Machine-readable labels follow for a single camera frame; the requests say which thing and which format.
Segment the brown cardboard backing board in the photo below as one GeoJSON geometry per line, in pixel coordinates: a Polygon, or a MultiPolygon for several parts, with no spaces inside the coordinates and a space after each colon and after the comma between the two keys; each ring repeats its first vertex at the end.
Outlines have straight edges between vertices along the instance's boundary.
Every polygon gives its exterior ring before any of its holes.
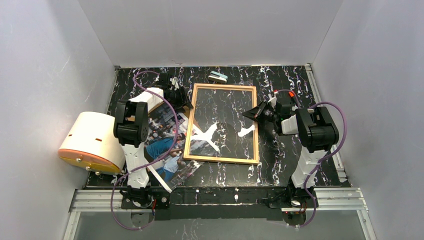
{"type": "MultiPolygon", "coordinates": [[[[153,111],[155,111],[157,108],[161,107],[162,105],[164,105],[164,102],[161,102],[159,104],[156,104],[154,107],[152,107],[150,110],[148,110],[148,115],[150,115],[153,111]]],[[[135,113],[128,113],[127,116],[125,117],[126,121],[131,121],[134,122],[135,121],[135,113]]]]}

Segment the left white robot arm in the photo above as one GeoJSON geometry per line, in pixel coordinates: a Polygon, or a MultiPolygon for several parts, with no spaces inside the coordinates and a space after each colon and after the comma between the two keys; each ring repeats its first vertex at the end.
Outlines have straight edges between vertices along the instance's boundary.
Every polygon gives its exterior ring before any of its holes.
{"type": "Polygon", "coordinates": [[[127,185],[133,190],[144,190],[148,187],[150,174],[167,191],[172,192],[166,180],[161,177],[165,171],[156,171],[153,164],[176,152],[178,142],[186,138],[180,131],[179,113],[185,112],[185,107],[192,109],[188,95],[178,83],[178,79],[169,73],[158,73],[150,87],[143,87],[137,78],[133,77],[136,86],[142,93],[117,103],[113,135],[122,147],[127,167],[127,185]],[[167,105],[175,122],[173,136],[154,140],[145,145],[149,135],[149,113],[161,105],[167,105]]]}

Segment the teal white stapler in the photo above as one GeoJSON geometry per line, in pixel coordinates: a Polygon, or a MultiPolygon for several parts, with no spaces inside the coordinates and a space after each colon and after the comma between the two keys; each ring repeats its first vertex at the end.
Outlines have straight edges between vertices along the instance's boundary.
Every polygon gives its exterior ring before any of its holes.
{"type": "Polygon", "coordinates": [[[216,71],[211,71],[207,79],[212,82],[226,84],[228,81],[228,76],[216,71]]]}

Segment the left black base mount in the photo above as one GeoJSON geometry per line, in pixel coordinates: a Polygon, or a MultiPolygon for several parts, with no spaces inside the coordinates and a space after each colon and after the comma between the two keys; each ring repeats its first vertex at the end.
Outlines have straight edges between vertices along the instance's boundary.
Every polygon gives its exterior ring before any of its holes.
{"type": "Polygon", "coordinates": [[[170,207],[171,192],[156,181],[148,183],[145,188],[127,186],[119,193],[122,209],[167,210],[170,207]]]}

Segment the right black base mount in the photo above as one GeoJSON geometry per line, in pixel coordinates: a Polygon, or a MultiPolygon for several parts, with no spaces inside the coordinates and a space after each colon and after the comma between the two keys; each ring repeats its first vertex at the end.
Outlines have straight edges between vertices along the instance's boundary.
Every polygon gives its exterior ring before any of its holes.
{"type": "Polygon", "coordinates": [[[268,191],[260,200],[271,209],[283,209],[283,220],[288,226],[300,228],[309,224],[319,206],[314,187],[295,187],[290,181],[285,189],[268,191]]]}

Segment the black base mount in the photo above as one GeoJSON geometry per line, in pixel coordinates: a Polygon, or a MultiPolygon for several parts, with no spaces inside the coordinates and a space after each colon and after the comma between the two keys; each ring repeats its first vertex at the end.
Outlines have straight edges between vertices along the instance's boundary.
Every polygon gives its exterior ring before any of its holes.
{"type": "Polygon", "coordinates": [[[148,183],[145,188],[127,186],[119,193],[122,209],[167,210],[170,207],[171,192],[156,181],[148,183]]]}
{"type": "Polygon", "coordinates": [[[300,228],[309,224],[319,206],[314,187],[295,187],[290,181],[285,189],[268,191],[260,200],[271,209],[283,209],[283,220],[288,226],[300,228]]]}

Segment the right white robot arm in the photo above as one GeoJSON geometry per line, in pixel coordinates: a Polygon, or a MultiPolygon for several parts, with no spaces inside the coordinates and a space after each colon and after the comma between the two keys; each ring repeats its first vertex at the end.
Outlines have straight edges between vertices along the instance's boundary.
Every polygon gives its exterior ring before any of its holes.
{"type": "Polygon", "coordinates": [[[295,104],[294,99],[282,104],[273,97],[242,115],[257,123],[272,123],[279,135],[298,136],[302,148],[289,185],[296,189],[310,189],[320,160],[339,141],[339,130],[325,106],[308,109],[295,107],[295,104]]]}

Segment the aluminium rail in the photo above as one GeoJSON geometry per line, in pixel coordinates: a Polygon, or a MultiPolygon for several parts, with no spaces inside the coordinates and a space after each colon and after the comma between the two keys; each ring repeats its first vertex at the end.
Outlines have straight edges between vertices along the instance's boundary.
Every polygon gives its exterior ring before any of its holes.
{"type": "MultiPolygon", "coordinates": [[[[367,211],[368,206],[363,197],[360,188],[318,188],[315,190],[318,211],[367,211]]],[[[226,203],[218,203],[219,199],[211,200],[210,203],[201,203],[201,197],[207,197],[210,194],[201,193],[195,190],[193,194],[178,193],[182,197],[182,203],[177,203],[177,197],[170,197],[171,200],[166,204],[169,206],[183,207],[251,207],[259,204],[257,198],[252,203],[248,203],[242,197],[245,196],[241,191],[231,193],[226,203]]],[[[71,201],[69,212],[134,212],[146,213],[149,208],[140,208],[131,201],[130,206],[122,208],[122,202],[126,202],[124,197],[117,193],[112,195],[111,190],[77,190],[71,201]]]]}

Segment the white cylindrical orange-based device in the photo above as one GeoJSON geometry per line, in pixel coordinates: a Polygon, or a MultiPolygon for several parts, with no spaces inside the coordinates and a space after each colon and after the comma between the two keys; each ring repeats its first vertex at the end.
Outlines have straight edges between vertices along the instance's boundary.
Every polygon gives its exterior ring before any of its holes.
{"type": "Polygon", "coordinates": [[[113,133],[113,116],[85,111],[79,114],[57,154],[66,163],[95,172],[119,174],[125,164],[124,151],[113,133]]]}

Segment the printed colour photo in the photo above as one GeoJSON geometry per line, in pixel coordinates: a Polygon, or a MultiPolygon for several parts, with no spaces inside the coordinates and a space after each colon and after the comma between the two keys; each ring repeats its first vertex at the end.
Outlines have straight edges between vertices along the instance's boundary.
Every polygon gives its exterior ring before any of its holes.
{"type": "Polygon", "coordinates": [[[148,157],[161,159],[151,166],[159,174],[159,179],[153,176],[151,183],[164,182],[170,190],[182,185],[204,164],[184,158],[189,118],[184,113],[176,116],[166,104],[148,115],[148,137],[144,144],[148,157]]]}

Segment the black marker orange cap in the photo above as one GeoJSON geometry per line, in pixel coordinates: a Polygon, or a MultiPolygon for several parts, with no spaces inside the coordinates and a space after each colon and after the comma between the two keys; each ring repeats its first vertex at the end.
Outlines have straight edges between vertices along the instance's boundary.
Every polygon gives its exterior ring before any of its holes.
{"type": "Polygon", "coordinates": [[[297,95],[292,90],[290,90],[288,92],[288,94],[289,94],[290,98],[292,99],[292,101],[298,106],[299,105],[299,100],[298,100],[297,95]]]}

